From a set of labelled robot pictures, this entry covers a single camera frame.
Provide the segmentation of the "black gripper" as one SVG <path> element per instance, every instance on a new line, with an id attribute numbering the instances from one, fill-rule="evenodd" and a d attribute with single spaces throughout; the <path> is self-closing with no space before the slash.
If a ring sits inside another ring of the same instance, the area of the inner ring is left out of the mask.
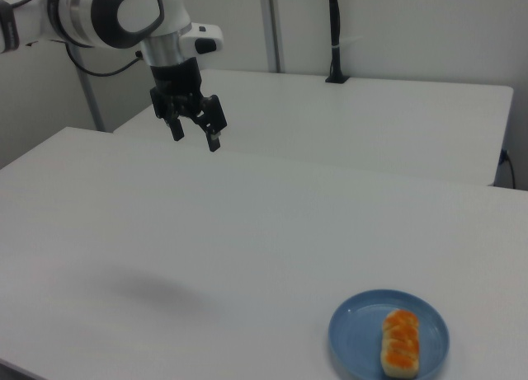
<path id="1" fill-rule="evenodd" d="M 151 66 L 155 86 L 150 90 L 155 115 L 164 119 L 174 141 L 185 137 L 179 116 L 199 125 L 206 136 L 209 150 L 220 148 L 221 131 L 227 127 L 222 105 L 216 95 L 204 97 L 196 58 L 165 67 Z"/>

